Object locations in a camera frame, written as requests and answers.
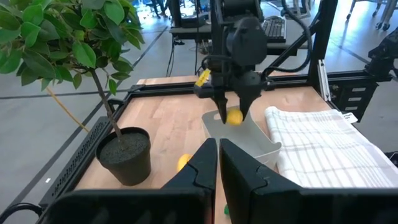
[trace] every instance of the white plastic container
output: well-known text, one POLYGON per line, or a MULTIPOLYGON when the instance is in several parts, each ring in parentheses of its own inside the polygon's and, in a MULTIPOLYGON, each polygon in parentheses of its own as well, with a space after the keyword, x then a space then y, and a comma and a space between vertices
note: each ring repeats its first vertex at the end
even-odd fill
POLYGON ((282 144, 273 143, 252 120, 250 113, 239 126, 223 124, 218 111, 207 112, 201 118, 206 136, 215 138, 218 147, 220 139, 229 139, 268 168, 275 167, 282 144))

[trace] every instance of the black cable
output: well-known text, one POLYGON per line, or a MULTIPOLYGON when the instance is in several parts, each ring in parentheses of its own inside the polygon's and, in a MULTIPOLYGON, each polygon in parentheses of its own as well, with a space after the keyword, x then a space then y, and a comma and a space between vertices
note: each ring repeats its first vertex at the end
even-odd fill
POLYGON ((8 217, 10 217, 12 214, 21 211, 21 210, 30 210, 36 213, 39 217, 43 214, 43 210, 41 207, 31 204, 31 203, 17 203, 15 205, 12 205, 8 207, 2 214, 0 215, 0 224, 3 224, 8 217))
POLYGON ((172 71, 173 71, 173 68, 174 68, 174 55, 175 55, 175 45, 173 46, 173 57, 172 57, 172 68, 170 69, 170 74, 169 74, 169 77, 171 77, 172 76, 172 71))
POLYGON ((303 64, 301 64, 299 67, 297 68, 293 68, 293 69, 288 69, 288 68, 279 68, 279 67, 267 67, 266 69, 264 69, 264 71, 262 72, 261 78, 264 79, 265 76, 267 75, 267 71, 269 70, 275 70, 275 71, 279 71, 279 72, 289 72, 289 73, 293 73, 293 72, 299 72, 301 70, 303 70, 308 63, 310 63, 311 61, 311 55, 312 55, 312 35, 310 32, 310 29, 303 23, 303 21, 301 21, 299 18, 297 18, 292 11, 290 11, 290 9, 287 7, 286 4, 286 0, 282 0, 282 7, 284 8, 284 10, 286 11, 286 13, 289 15, 290 18, 292 18, 293 21, 295 21, 296 23, 298 23, 300 25, 300 27, 304 30, 304 34, 307 38, 307 57, 305 58, 303 64))
POLYGON ((166 77, 170 77, 172 74, 173 65, 172 65, 170 72, 169 72, 169 68, 170 68, 170 63, 172 62, 172 58, 173 58, 173 63, 174 63, 174 48, 175 48, 174 37, 172 37, 172 51, 170 53, 169 64, 167 65, 166 77))
POLYGON ((198 1, 195 0, 195 8, 197 12, 197 39, 195 41, 195 75, 197 75, 197 67, 198 67, 198 42, 199 42, 199 8, 198 8, 198 1))

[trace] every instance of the wooden table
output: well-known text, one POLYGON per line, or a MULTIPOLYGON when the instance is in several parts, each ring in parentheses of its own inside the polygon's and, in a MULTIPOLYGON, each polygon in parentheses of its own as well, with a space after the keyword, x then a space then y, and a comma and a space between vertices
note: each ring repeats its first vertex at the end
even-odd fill
MULTIPOLYGON (((171 77, 140 80, 140 84, 161 84, 195 81, 197 77, 171 77)), ((228 106, 238 105, 238 97, 226 94, 228 106)), ((285 111, 321 111, 330 107, 312 87, 284 88, 262 92, 251 106, 253 120, 269 134, 264 110, 276 106, 285 111)), ((194 154, 205 141, 201 116, 216 110, 210 99, 196 95, 154 96, 131 100, 118 124, 120 128, 138 126, 146 129, 152 144, 152 172, 143 183, 126 187, 94 159, 76 189, 156 189, 161 188, 177 173, 177 161, 183 154, 194 154)), ((224 215, 226 199, 218 171, 215 223, 231 223, 224 215)))

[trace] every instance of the yellow ball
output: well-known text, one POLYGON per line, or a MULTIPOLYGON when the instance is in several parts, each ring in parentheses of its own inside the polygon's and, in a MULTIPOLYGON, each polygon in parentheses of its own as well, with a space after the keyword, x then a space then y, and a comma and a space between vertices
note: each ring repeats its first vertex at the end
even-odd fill
POLYGON ((188 163, 188 161, 192 158, 192 155, 184 154, 180 157, 177 163, 177 172, 180 172, 182 168, 188 163))
POLYGON ((226 114, 226 122, 230 125, 241 125, 242 121, 243 114, 239 109, 230 109, 226 114))

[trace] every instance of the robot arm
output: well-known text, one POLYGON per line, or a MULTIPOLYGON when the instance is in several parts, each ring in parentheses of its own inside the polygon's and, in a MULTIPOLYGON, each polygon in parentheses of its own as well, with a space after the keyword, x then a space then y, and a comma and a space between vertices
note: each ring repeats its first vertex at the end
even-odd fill
POLYGON ((267 36, 261 28, 263 18, 258 0, 216 0, 218 25, 223 27, 223 54, 209 55, 206 66, 210 81, 195 86, 199 98, 211 98, 226 122, 226 90, 239 96, 239 109, 246 117, 252 102, 265 88, 265 80, 254 71, 267 57, 267 36))

